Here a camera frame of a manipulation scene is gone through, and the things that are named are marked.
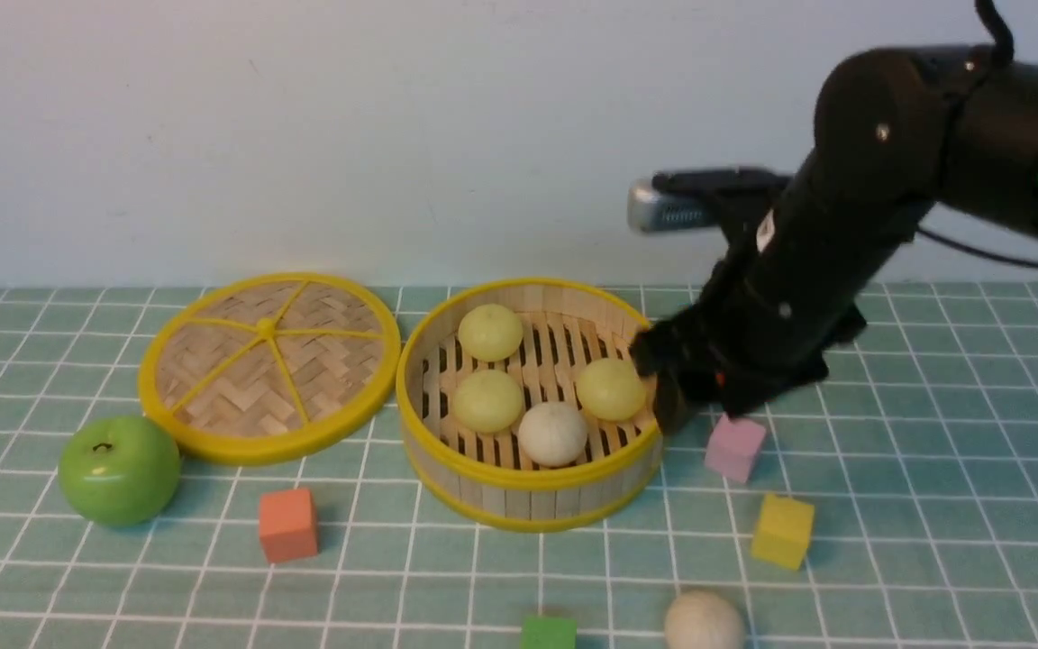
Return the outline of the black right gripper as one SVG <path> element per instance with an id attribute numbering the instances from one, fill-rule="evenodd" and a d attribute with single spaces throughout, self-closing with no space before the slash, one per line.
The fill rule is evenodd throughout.
<path id="1" fill-rule="evenodd" d="M 824 354 L 868 321 L 863 288 L 916 237 L 934 201 L 829 197 L 804 160 L 757 225 L 731 240 L 695 301 L 632 340 L 632 361 L 655 379 L 652 411 L 667 433 L 700 407 L 745 416 L 828 377 Z"/>

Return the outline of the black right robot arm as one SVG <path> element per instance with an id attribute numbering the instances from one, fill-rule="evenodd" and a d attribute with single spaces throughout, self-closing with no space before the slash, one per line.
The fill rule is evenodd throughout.
<path id="1" fill-rule="evenodd" d="M 935 206 L 1038 240 L 1038 65 L 991 54 L 865 50 L 825 79 L 796 173 L 722 166 L 633 186 L 633 229 L 718 227 L 728 242 L 695 303 L 631 343 L 662 430 L 827 378 L 824 354 L 868 324 L 862 289 Z"/>

